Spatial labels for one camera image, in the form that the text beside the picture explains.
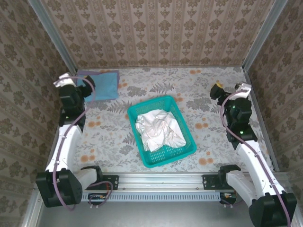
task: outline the blue cloth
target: blue cloth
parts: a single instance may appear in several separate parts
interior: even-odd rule
[[[97,75],[90,75],[95,82],[96,98],[98,100],[116,99],[118,94],[118,74],[116,72],[106,72]],[[77,80],[77,86],[84,85],[82,80]],[[84,98],[86,102],[92,100],[92,95]]]

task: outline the white cloth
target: white cloth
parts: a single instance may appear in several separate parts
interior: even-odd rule
[[[186,145],[178,122],[171,112],[152,110],[138,115],[136,129],[141,134],[145,151],[153,152],[163,145],[172,148]]]

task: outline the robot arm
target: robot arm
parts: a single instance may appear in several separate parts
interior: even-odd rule
[[[227,128],[257,153],[255,154],[245,143],[240,142],[229,130],[227,131],[227,138],[244,161],[253,184],[246,179],[241,169],[235,165],[220,167],[219,179],[222,185],[227,183],[243,198],[249,207],[250,218],[254,226],[284,226],[287,224],[286,215],[279,197],[283,200],[290,221],[293,218],[297,204],[296,198],[293,193],[286,193],[270,171],[260,151],[257,137],[249,125],[252,111],[248,95],[251,86],[242,83],[236,85],[236,89],[237,91],[244,90],[244,92],[233,95],[224,105]],[[230,93],[225,92],[217,84],[212,87],[210,93],[212,99],[218,99],[218,105],[223,105],[229,95]]]
[[[57,163],[56,184],[60,196],[66,205],[79,204],[82,199],[82,191],[90,184],[96,181],[99,182],[102,179],[102,172],[99,166],[88,166],[77,173],[72,171],[73,156],[76,151],[77,143],[82,137],[85,115],[83,115],[68,131],[59,155],[59,160],[56,161],[59,146],[64,134],[67,132],[72,122],[84,112],[84,98],[89,96],[92,92],[92,88],[87,82],[84,82],[86,86],[77,87],[70,76],[69,73],[65,73],[59,78],[66,79],[54,83],[55,86],[59,88],[59,96],[63,105],[59,120],[59,138],[53,157],[46,167],[45,172],[38,173],[36,178],[36,184],[46,207],[62,205],[53,185],[52,176],[55,163]],[[95,86],[90,77],[86,77],[86,79]]]

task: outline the wallpaper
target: wallpaper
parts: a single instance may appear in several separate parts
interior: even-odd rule
[[[0,8],[0,226],[14,227],[48,160],[60,108],[52,82],[67,68],[26,1]]]
[[[303,1],[289,0],[249,70],[281,171],[303,207]]]
[[[241,65],[274,0],[42,0],[79,69]]]

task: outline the cable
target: cable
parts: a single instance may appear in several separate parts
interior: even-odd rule
[[[236,95],[236,94],[238,94],[238,93],[241,93],[241,92],[247,92],[247,91],[246,91],[246,90],[236,91],[235,93],[229,95],[229,96],[224,100],[224,102],[222,103],[221,108],[220,108],[220,117],[221,117],[222,124],[223,124],[224,128],[226,128],[226,130],[227,130],[232,136],[234,136],[234,137],[235,137],[238,141],[240,141],[241,143],[245,144],[245,145],[246,145],[246,146],[255,154],[255,156],[257,157],[258,161],[260,162],[260,164],[261,164],[261,166],[262,166],[262,169],[263,169],[264,172],[265,172],[265,175],[267,176],[267,178],[268,178],[270,184],[272,185],[272,187],[273,187],[273,189],[274,189],[274,191],[275,191],[277,197],[279,198],[279,201],[280,201],[280,203],[281,203],[281,206],[282,206],[283,211],[284,211],[285,216],[286,216],[287,227],[291,227],[291,221],[290,221],[290,217],[289,217],[287,208],[286,208],[286,206],[285,206],[285,204],[284,204],[284,202],[283,202],[283,200],[282,200],[282,197],[281,197],[281,195],[280,195],[278,189],[277,189],[276,186],[275,186],[275,183],[274,183],[273,179],[270,177],[270,175],[269,175],[269,173],[268,173],[268,171],[267,171],[267,169],[266,169],[264,163],[262,162],[261,158],[259,157],[258,153],[255,151],[255,149],[254,149],[251,145],[249,145],[247,142],[245,142],[243,139],[241,139],[239,136],[237,136],[235,133],[233,133],[233,132],[227,127],[227,124],[226,124],[226,122],[225,122],[225,120],[224,120],[223,113],[224,113],[224,106],[225,106],[225,104],[227,103],[227,101],[228,101],[231,97],[233,97],[234,95]]]
[[[93,184],[90,185],[90,187],[92,187],[92,186],[97,186],[97,185],[100,185],[100,184],[103,184],[103,183],[108,183],[108,184],[110,185],[110,192],[109,192],[109,194],[107,195],[107,197],[103,200],[103,202],[100,203],[98,206],[104,205],[104,203],[106,203],[106,201],[109,199],[109,197],[110,197],[110,195],[111,195],[111,193],[113,192],[113,189],[114,189],[113,184],[112,184],[110,181],[101,181],[101,182],[93,183]],[[92,204],[91,204],[91,199],[92,199],[92,198],[93,198],[93,196],[91,196],[90,199],[89,199],[89,204],[90,204],[91,206],[92,206]]]
[[[59,79],[56,81],[56,84],[61,81],[61,80],[65,80],[67,78],[62,78],[62,79]],[[96,97],[96,92],[95,92],[95,89],[94,89],[94,86],[92,85],[92,83],[88,80],[88,79],[85,79],[85,78],[82,78],[82,77],[69,77],[69,79],[82,79],[84,81],[86,81],[91,89],[92,89],[92,93],[93,93],[93,97],[91,99],[91,104],[95,101],[95,97]],[[62,206],[64,206],[67,210],[69,211],[73,211],[75,209],[75,205],[70,208],[66,205],[66,203],[64,202],[62,196],[60,195],[60,192],[59,192],[59,189],[58,189],[58,185],[57,185],[57,180],[56,180],[56,172],[57,172],[57,167],[58,167],[58,163],[59,163],[59,157],[60,157],[60,153],[61,153],[61,150],[62,150],[62,147],[63,147],[63,143],[64,143],[64,140],[66,139],[66,136],[68,134],[68,132],[71,130],[71,128],[78,122],[79,119],[81,119],[81,117],[84,116],[84,114],[90,109],[90,106],[91,104],[89,105],[89,107],[83,111],[83,113],[81,113],[71,124],[70,126],[67,128],[66,132],[64,133],[64,135],[62,136],[62,140],[61,140],[61,143],[59,145],[59,148],[58,148],[58,153],[57,153],[57,156],[56,156],[56,161],[55,161],[55,165],[54,165],[54,168],[53,168],[53,187],[55,189],[55,192],[56,192],[56,195],[60,201],[60,203],[62,204]]]

